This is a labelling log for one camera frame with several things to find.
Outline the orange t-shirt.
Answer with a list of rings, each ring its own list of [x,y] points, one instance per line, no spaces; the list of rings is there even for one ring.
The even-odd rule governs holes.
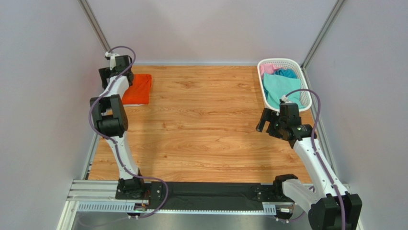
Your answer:
[[[122,97],[123,105],[149,104],[151,87],[151,74],[136,74]]]

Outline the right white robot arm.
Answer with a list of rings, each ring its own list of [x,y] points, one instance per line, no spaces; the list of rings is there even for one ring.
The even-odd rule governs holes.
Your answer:
[[[314,230],[355,230],[363,206],[339,181],[323,154],[313,127],[302,124],[296,103],[282,103],[278,111],[264,108],[256,126],[262,132],[266,122],[269,136],[287,141],[302,160],[314,190],[306,188],[294,175],[276,177],[277,189],[307,214]]]

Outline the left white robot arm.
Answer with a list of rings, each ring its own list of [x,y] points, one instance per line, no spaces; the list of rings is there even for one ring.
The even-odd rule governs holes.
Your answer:
[[[132,85],[132,58],[107,52],[109,66],[99,69],[103,92],[90,99],[89,122],[92,129],[109,144],[118,169],[119,179],[115,198],[141,199],[145,195],[144,180],[136,165],[127,139],[128,119],[122,102],[125,91]]]

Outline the white t-shirt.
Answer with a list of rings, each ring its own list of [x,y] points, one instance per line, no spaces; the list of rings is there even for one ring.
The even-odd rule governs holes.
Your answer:
[[[148,104],[124,104],[124,107],[139,107],[139,106],[144,106]]]

